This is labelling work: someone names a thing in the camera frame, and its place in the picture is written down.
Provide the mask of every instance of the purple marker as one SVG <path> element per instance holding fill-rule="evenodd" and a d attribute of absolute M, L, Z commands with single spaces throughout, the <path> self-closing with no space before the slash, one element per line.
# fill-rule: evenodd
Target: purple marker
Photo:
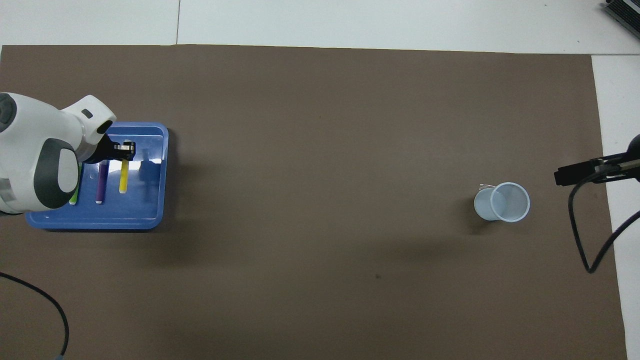
<path fill-rule="evenodd" d="M 109 161 L 103 160 L 98 168 L 98 191 L 95 193 L 95 203 L 102 204 L 107 190 L 107 175 L 109 175 Z"/>

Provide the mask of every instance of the white table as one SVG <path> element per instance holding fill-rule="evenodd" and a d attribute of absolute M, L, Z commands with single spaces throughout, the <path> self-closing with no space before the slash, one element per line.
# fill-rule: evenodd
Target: white table
<path fill-rule="evenodd" d="M 613 154 L 640 133 L 640 40 L 602 11 L 603 2 L 4 0 L 0 45 L 235 44 L 592 54 L 604 154 Z M 613 227 L 640 207 L 635 181 L 607 184 L 607 193 Z M 640 360 L 640 224 L 630 227 L 614 248 L 627 354 Z M 579 260 L 577 252 L 567 257 Z"/>

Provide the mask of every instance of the green marker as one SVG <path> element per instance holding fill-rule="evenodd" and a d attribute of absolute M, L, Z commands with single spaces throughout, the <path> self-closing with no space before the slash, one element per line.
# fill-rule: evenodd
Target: green marker
<path fill-rule="evenodd" d="M 78 164 L 78 185 L 76 185 L 76 190 L 74 191 L 74 195 L 71 196 L 69 200 L 69 204 L 76 205 L 78 202 L 78 191 L 80 190 L 80 180 L 82 180 L 82 163 Z"/>

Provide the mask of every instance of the black cable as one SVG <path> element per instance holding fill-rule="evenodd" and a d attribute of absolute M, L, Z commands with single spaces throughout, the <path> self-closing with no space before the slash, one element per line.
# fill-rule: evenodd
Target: black cable
<path fill-rule="evenodd" d="M 584 265 L 584 269 L 587 270 L 589 274 L 593 274 L 596 271 L 596 269 L 598 268 L 598 265 L 602 261 L 602 258 L 607 253 L 607 250 L 609 250 L 609 247 L 613 245 L 613 241 L 615 241 L 624 230 L 626 230 L 631 224 L 633 224 L 634 221 L 640 218 L 640 211 L 631 215 L 631 217 L 626 219 L 611 234 L 611 236 L 607 239 L 607 241 L 605 241 L 604 245 L 602 245 L 602 248 L 598 252 L 598 255 L 596 255 L 596 258 L 593 260 L 593 263 L 591 264 L 591 266 L 589 266 L 589 262 L 587 261 L 587 256 L 584 254 L 584 249 L 582 248 L 580 235 L 578 235 L 578 225 L 576 225 L 575 223 L 575 215 L 573 214 L 573 198 L 575 197 L 575 194 L 578 192 L 578 190 L 582 187 L 582 185 L 586 183 L 590 183 L 595 179 L 598 179 L 599 177 L 606 176 L 609 172 L 618 171 L 618 170 L 620 170 L 620 167 L 617 165 L 604 165 L 602 169 L 599 170 L 598 172 L 595 172 L 594 174 L 591 174 L 590 176 L 587 176 L 584 179 L 580 180 L 573 187 L 571 194 L 569 194 L 569 220 L 571 220 L 571 229 L 573 230 L 573 237 L 575 238 L 575 244 L 576 246 L 578 246 L 578 251 L 580 252 L 580 258 L 582 260 L 582 264 Z"/>
<path fill-rule="evenodd" d="M 51 295 L 47 294 L 44 290 L 41 290 L 40 288 L 38 288 L 35 285 L 31 285 L 30 283 L 18 279 L 17 277 L 5 274 L 0 272 L 0 277 L 4 277 L 5 279 L 9 279 L 13 282 L 17 282 L 20 285 L 24 285 L 26 287 L 28 287 L 29 289 L 39 293 L 40 295 L 44 296 L 45 299 L 49 300 L 51 302 L 51 304 L 53 304 L 53 306 L 56 307 L 56 309 L 58 310 L 58 312 L 60 313 L 60 316 L 62 317 L 62 322 L 65 324 L 65 342 L 62 344 L 62 351 L 60 351 L 60 356 L 64 356 L 65 352 L 67 352 L 67 344 L 69 343 L 69 323 L 67 322 L 67 316 L 65 315 L 64 310 L 62 310 L 62 307 L 60 306 L 60 304 L 56 301 L 56 299 L 52 298 Z"/>

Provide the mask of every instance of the marker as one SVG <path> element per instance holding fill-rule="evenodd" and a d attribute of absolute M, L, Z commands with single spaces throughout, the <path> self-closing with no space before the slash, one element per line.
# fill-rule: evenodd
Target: marker
<path fill-rule="evenodd" d="M 122 160 L 120 168 L 120 193 L 127 192 L 127 182 L 129 179 L 129 160 Z"/>
<path fill-rule="evenodd" d="M 74 191 L 74 195 L 69 199 L 69 204 L 76 205 L 78 202 L 78 192 L 80 191 L 80 181 L 82 181 L 82 163 L 78 163 L 78 184 L 76 185 L 76 190 Z"/>
<path fill-rule="evenodd" d="M 95 203 L 102 204 L 107 190 L 107 176 L 109 175 L 109 161 L 103 160 L 98 168 L 98 191 L 95 193 Z"/>

